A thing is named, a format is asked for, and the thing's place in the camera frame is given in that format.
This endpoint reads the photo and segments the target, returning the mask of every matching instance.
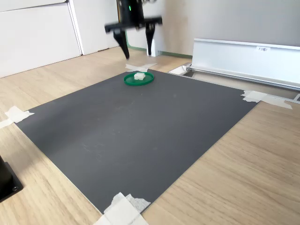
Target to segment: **light wood surface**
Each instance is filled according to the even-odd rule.
[[[125,63],[170,71],[189,59],[150,58],[120,48],[0,79],[0,121],[125,72]],[[300,105],[260,102],[194,163],[143,216],[150,225],[299,225]],[[0,224],[92,225],[98,210],[12,124],[0,129],[0,155],[24,190],[0,203]]]

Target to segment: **cabinet door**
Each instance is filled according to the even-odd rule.
[[[80,56],[66,3],[0,13],[0,77]]]
[[[62,3],[66,0],[1,0],[0,1],[0,12],[29,8],[35,6],[44,6],[55,3]]]
[[[106,23],[118,22],[116,0],[70,0],[70,8],[83,55],[118,46]]]

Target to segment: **gray wall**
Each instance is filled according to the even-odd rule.
[[[144,13],[163,16],[161,51],[191,55],[194,38],[300,46],[300,0],[158,0]],[[144,30],[127,34],[131,46],[146,48]]]

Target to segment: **masking tape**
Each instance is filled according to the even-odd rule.
[[[148,205],[144,199],[118,193],[94,225],[148,225],[140,214]]]
[[[33,115],[34,113],[31,113],[29,111],[23,112],[17,106],[13,106],[5,114],[7,115],[8,119],[0,122],[0,129],[7,127],[12,123],[21,122],[23,119]]]
[[[300,102],[300,94],[298,94],[295,98],[294,98],[295,101],[297,102]]]
[[[249,91],[245,90],[243,100],[247,102],[260,102],[263,101],[265,103],[271,104],[271,105],[277,105],[283,108],[287,109],[293,109],[289,104],[285,103],[283,99],[280,99],[279,97],[270,96],[266,93],[258,92],[258,91]]]
[[[156,65],[157,63],[152,63],[152,64],[145,64],[141,67],[136,67],[136,66],[132,66],[132,65],[129,65],[129,64],[126,64],[126,67],[127,69],[130,69],[128,72],[134,72],[134,71],[140,71],[142,73],[146,73],[148,71],[148,68]]]

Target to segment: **gray mat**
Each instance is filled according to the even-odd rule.
[[[101,212],[119,192],[154,202],[257,104],[241,90],[149,72],[148,85],[127,86],[124,73],[17,123]]]

